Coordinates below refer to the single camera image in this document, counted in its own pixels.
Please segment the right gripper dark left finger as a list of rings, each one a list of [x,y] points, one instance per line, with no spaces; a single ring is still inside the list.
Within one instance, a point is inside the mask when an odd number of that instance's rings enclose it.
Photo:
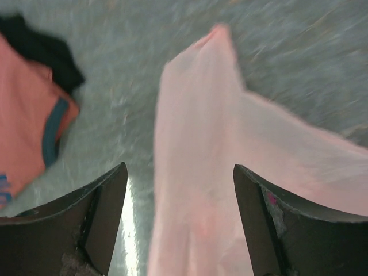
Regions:
[[[80,189],[1,218],[1,275],[107,275],[127,181],[120,163]]]

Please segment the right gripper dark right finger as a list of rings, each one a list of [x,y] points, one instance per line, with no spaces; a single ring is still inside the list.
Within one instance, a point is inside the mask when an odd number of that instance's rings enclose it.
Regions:
[[[306,200],[239,164],[233,180],[254,275],[367,275],[367,217]]]

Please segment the pink plastic bag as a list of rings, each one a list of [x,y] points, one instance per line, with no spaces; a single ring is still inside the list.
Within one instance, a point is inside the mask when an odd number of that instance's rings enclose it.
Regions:
[[[367,217],[367,149],[248,91],[221,24],[161,76],[148,275],[254,275],[237,164],[306,200]]]

